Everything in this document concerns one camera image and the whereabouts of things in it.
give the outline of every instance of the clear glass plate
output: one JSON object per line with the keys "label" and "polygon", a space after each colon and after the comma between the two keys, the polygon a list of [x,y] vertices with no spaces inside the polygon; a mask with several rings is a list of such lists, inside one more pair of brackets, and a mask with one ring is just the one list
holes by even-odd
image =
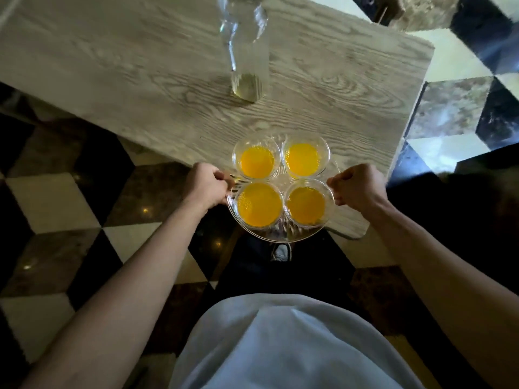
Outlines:
{"label": "clear glass plate", "polygon": [[[288,130],[268,130],[257,132],[254,135],[258,137],[267,136],[271,137],[275,140],[277,145],[281,148],[282,144],[291,136],[291,132]],[[326,167],[322,169],[321,173],[316,176],[313,176],[313,179],[319,180],[323,183],[326,183],[328,177],[335,176],[343,169],[339,169],[339,165],[337,162],[333,161],[333,158],[328,162]],[[273,243],[291,243],[297,242],[311,235],[319,232],[326,225],[325,223],[321,226],[315,228],[303,228],[296,225],[294,222],[290,221],[285,211],[283,211],[281,217],[277,222],[272,224],[267,229],[255,229],[247,225],[238,215],[238,205],[235,197],[238,192],[245,187],[247,184],[251,183],[251,180],[248,180],[240,175],[237,169],[231,171],[231,175],[235,178],[236,185],[233,189],[231,189],[230,194],[227,196],[227,206],[231,212],[231,215],[235,218],[235,220],[240,224],[243,229],[247,232],[259,237],[260,239],[273,242]],[[294,177],[290,176],[287,171],[287,168],[283,165],[282,162],[279,163],[278,168],[274,171],[272,176],[268,177],[266,181],[274,184],[284,196],[286,191],[289,189],[290,185],[297,180]]]}

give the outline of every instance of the table top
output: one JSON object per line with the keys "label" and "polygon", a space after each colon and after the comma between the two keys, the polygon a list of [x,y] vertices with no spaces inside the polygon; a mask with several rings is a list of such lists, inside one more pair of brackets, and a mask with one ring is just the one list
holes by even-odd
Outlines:
{"label": "table top", "polygon": [[[216,0],[23,0],[0,30],[0,81],[179,162],[231,166],[252,131],[320,133],[344,170],[386,175],[433,46],[308,0],[265,0],[271,87],[230,96]],[[365,234],[338,207],[328,227]]]}

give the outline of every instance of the hand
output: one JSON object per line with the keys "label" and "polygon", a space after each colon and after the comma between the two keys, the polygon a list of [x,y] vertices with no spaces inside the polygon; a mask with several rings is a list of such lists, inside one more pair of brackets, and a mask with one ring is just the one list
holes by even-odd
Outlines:
{"label": "hand", "polygon": [[366,217],[366,212],[379,203],[386,203],[386,178],[374,165],[360,164],[330,177],[327,184],[333,191],[335,204],[348,205]]}
{"label": "hand", "polygon": [[187,174],[182,199],[200,204],[205,210],[218,203],[227,204],[227,191],[234,185],[230,175],[216,166],[198,162]]}

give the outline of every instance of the glass bottle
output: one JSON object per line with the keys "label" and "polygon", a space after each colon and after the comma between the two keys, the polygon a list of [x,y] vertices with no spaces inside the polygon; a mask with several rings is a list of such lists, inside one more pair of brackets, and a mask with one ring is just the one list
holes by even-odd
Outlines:
{"label": "glass bottle", "polygon": [[269,86],[267,13],[261,0],[218,0],[232,92],[258,101]]}

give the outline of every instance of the orange juice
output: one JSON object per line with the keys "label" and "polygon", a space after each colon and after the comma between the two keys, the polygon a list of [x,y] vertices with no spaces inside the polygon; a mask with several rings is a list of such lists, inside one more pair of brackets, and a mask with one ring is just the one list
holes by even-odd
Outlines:
{"label": "orange juice", "polygon": [[245,176],[263,179],[272,172],[274,155],[263,146],[248,147],[241,155],[240,167]]}
{"label": "orange juice", "polygon": [[294,221],[303,225],[315,225],[324,216],[326,201],[315,188],[298,187],[287,200],[287,209]]}
{"label": "orange juice", "polygon": [[310,176],[319,168],[319,153],[309,143],[291,145],[285,153],[285,162],[290,172],[298,176]]}
{"label": "orange juice", "polygon": [[282,209],[281,197],[265,183],[251,183],[238,196],[238,214],[253,227],[269,226],[279,217]]}

